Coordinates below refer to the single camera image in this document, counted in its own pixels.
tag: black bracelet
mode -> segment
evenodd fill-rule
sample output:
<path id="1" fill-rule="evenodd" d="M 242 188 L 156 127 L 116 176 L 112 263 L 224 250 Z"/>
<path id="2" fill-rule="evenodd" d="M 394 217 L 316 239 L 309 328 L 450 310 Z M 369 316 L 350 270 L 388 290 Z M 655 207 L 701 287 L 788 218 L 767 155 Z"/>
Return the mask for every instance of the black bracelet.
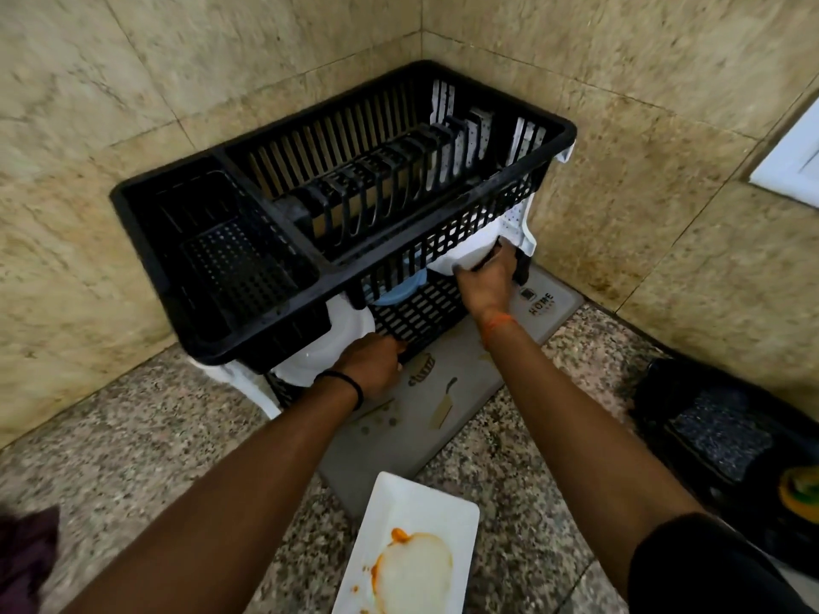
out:
<path id="1" fill-rule="evenodd" d="M 355 381 L 352 379 L 352 377 L 349 377 L 349 376 L 345 375 L 343 372 L 333 371 L 333 370 L 330 370 L 330 369 L 328 369 L 326 371 L 322 371 L 318 375 L 316 375 L 315 376 L 316 380 L 318 380 L 319 377 L 335 377 L 337 379 L 343 379 L 344 381 L 346 381 L 347 383 L 352 385 L 353 388 L 355 389 L 355 393 L 359 395 L 358 402 L 355 404 L 355 407 L 353 407 L 353 411 L 355 411 L 356 409 L 361 407 L 361 405 L 363 404 L 363 390 L 361 390 L 360 385 L 355 383 Z"/>

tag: granite countertop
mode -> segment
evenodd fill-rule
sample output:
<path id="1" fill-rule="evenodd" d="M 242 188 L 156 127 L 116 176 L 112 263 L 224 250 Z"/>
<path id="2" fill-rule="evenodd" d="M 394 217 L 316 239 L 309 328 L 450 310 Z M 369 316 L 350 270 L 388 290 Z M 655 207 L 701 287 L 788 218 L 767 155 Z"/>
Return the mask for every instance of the granite countertop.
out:
<path id="1" fill-rule="evenodd" d="M 620 419 L 660 354 L 590 304 L 544 350 Z M 77 591 L 198 476 L 264 422 L 259 408 L 188 364 L 179 346 L 0 452 L 0 504 L 59 504 L 60 557 L 44 611 Z M 619 612 L 506 388 L 416 480 L 481 508 L 465 611 Z M 356 529 L 314 477 L 248 612 L 329 612 Z"/>

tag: hand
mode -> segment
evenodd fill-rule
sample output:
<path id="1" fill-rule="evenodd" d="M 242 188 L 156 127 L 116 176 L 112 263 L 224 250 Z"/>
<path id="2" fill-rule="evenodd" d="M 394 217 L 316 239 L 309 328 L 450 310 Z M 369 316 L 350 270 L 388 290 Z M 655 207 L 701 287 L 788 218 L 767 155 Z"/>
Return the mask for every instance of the hand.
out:
<path id="1" fill-rule="evenodd" d="M 361 386 L 364 398 L 371 399 L 398 383 L 401 372 L 398 354 L 404 353 L 406 348 L 403 341 L 372 332 L 351 342 L 333 370 L 350 377 Z"/>
<path id="2" fill-rule="evenodd" d="M 507 313 L 512 298 L 512 274 L 517 266 L 515 246 L 501 237 L 500 246 L 496 246 L 494 252 L 476 271 L 455 268 L 464 306 L 478 327 L 497 314 Z"/>

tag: dish drying rack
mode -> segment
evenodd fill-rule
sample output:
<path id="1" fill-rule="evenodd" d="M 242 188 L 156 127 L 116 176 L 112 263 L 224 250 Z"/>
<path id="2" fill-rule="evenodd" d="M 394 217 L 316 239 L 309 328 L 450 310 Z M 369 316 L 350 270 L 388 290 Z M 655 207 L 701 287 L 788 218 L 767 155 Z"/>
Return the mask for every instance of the dish drying rack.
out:
<path id="1" fill-rule="evenodd" d="M 493 220 L 525 274 L 531 198 L 576 135 L 419 61 L 110 197 L 192 360 L 269 395 L 260 376 L 329 330 L 328 299 L 363 309 Z M 371 306 L 377 331 L 409 342 L 404 361 L 465 315 L 454 278 L 431 273 L 401 304 Z"/>

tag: white rectangular plate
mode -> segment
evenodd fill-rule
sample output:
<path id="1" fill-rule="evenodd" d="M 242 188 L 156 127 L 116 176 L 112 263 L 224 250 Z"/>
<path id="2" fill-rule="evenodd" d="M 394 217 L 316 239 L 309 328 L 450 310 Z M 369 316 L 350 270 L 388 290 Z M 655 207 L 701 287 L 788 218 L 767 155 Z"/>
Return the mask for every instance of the white rectangular plate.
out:
<path id="1" fill-rule="evenodd" d="M 445 611 L 459 614 L 464 609 L 480 516 L 477 505 L 472 502 L 381 472 L 369 497 L 333 614 L 362 611 L 378 614 L 370 569 L 384 547 L 392 542 L 394 528 L 401 528 L 408 535 L 428 532 L 446 543 L 452 553 L 452 582 Z"/>

